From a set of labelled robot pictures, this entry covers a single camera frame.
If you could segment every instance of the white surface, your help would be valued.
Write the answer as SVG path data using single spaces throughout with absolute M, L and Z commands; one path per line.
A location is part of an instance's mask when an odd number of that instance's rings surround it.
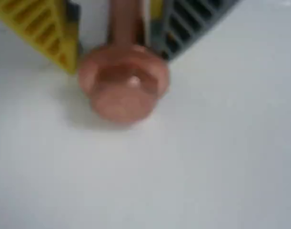
M 114 130 L 0 32 L 0 229 L 291 229 L 291 4 L 245 0 L 171 69 Z

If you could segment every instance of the plastic toy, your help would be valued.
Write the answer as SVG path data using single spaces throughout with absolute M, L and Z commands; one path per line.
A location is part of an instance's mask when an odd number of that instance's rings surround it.
M 152 49 L 164 59 L 173 60 L 216 25 L 238 1 L 165 0 L 163 10 L 158 11 L 162 12 L 162 20 L 156 20 L 152 26 Z
M 103 118 L 131 124 L 147 117 L 169 86 L 167 63 L 144 47 L 142 0 L 110 0 L 110 41 L 81 63 L 79 82 Z
M 66 72 L 75 73 L 78 6 L 58 0 L 0 0 L 0 19 Z

